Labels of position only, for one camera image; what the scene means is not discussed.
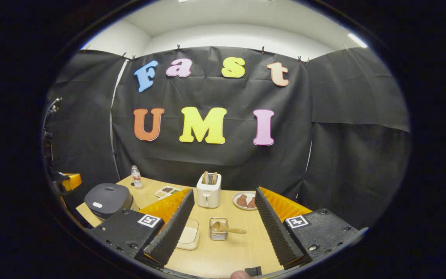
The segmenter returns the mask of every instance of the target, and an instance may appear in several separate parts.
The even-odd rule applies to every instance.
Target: black backdrop
[[[226,57],[245,60],[243,77],[222,76]],[[193,61],[191,75],[167,76],[179,58]],[[159,63],[154,84],[138,92],[134,72],[151,60]],[[217,171],[223,189],[263,186],[298,197],[312,210],[329,208],[354,227],[371,226],[400,185],[409,154],[408,114],[395,79],[369,49],[336,51],[302,63],[229,47],[153,53],[126,63],[113,96],[124,62],[109,53],[80,52],[51,88],[50,100],[63,97],[48,125],[57,135],[57,170],[83,173],[90,185],[117,182],[115,154],[121,179],[133,164],[145,177],[190,186],[205,170]],[[288,86],[271,80],[266,65],[273,62],[288,68]],[[227,109],[224,144],[179,141],[181,109],[189,106],[203,118],[214,107]],[[156,107],[165,110],[160,134],[140,141],[133,111]],[[252,142],[255,109],[274,111],[271,146]],[[145,131],[151,128],[148,113]]]

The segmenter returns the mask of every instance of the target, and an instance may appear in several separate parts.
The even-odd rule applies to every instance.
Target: table surface
[[[154,194],[158,189],[172,186],[186,189],[187,186],[165,183],[148,178],[142,178],[143,189],[131,186],[129,176],[117,184],[126,186],[132,193],[139,208],[144,208],[158,201]],[[202,208],[197,205],[197,191],[194,189],[195,205],[190,214],[191,219],[199,223],[200,240],[195,250],[175,249],[166,268],[200,277],[229,278],[236,270],[260,266],[262,274],[283,270],[279,264],[268,233],[264,228],[258,210],[241,210],[233,203],[233,196],[240,191],[221,191],[220,206],[217,208]],[[82,203],[77,206],[78,212],[92,226],[96,227],[103,221],[96,217]],[[228,219],[229,227],[247,230],[247,234],[229,233],[225,241],[215,241],[209,238],[209,219],[223,217]]]

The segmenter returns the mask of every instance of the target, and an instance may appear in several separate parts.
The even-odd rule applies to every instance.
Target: finger
[[[250,275],[243,270],[236,271],[230,275],[230,279],[251,279]]]

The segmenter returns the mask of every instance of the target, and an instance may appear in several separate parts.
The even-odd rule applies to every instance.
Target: peach letter
[[[271,80],[278,86],[287,86],[288,79],[283,79],[283,73],[288,72],[288,69],[281,66],[280,62],[274,62],[268,65],[271,69]]]

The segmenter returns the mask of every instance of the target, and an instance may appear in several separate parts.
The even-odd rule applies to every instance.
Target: foam padding
[[[278,262],[283,265],[284,269],[312,261],[308,254],[303,254],[295,244],[259,187],[256,189],[256,207],[271,240]]]
[[[194,207],[194,191],[191,189],[178,210],[159,235],[144,249],[144,256],[150,263],[162,268],[172,256],[185,224]]]

